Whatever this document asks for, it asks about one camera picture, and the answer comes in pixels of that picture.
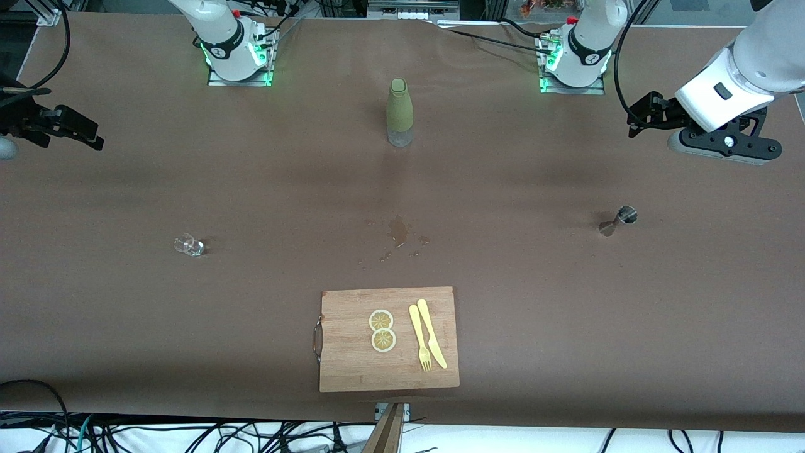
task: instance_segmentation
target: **cutting board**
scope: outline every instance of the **cutting board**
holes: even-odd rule
[[[408,307],[427,301],[433,330],[448,367],[431,355],[432,370],[419,365],[419,344]],[[388,310],[397,343],[388,352],[372,348],[369,316]],[[425,343],[427,328],[422,324]],[[458,387],[456,306],[452,286],[325,291],[321,295],[321,392],[363,392]]]

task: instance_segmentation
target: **yellow knife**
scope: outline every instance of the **yellow knife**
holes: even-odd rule
[[[422,319],[425,320],[425,327],[427,327],[427,347],[431,349],[431,353],[433,354],[433,358],[439,362],[439,365],[442,368],[447,368],[448,363],[444,360],[444,355],[442,355],[442,350],[439,348],[439,342],[436,341],[436,334],[433,333],[433,324],[431,323],[431,312],[427,310],[427,302],[425,299],[419,299],[416,302],[416,306],[419,308],[419,314],[422,315]]]

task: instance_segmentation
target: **metal handle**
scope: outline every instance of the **metal handle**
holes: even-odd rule
[[[319,321],[313,326],[313,354],[316,354],[316,364],[321,365],[321,353],[319,352],[319,348],[316,347],[316,333],[321,329],[321,315],[319,315]]]

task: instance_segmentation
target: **table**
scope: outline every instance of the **table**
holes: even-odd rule
[[[782,157],[755,168],[628,139],[611,80],[541,94],[533,55],[428,23],[306,20],[265,89],[207,87],[180,16],[71,25],[40,101],[98,121],[106,147],[23,144],[0,166],[0,379],[46,380],[86,412],[366,420],[404,400],[433,423],[801,430],[793,98],[763,131]],[[626,97],[672,95],[737,32],[633,30]],[[61,43],[40,31],[23,82]],[[386,142],[395,77],[415,106],[404,150]],[[599,235],[624,204],[638,222]],[[174,251],[184,232],[209,254]],[[317,392],[322,291],[440,285],[460,387]],[[2,406],[46,404],[20,395]]]

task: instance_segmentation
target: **bottle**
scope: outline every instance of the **bottle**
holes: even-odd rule
[[[414,139],[414,106],[404,79],[391,81],[386,103],[386,131],[389,143],[395,147],[407,146]]]

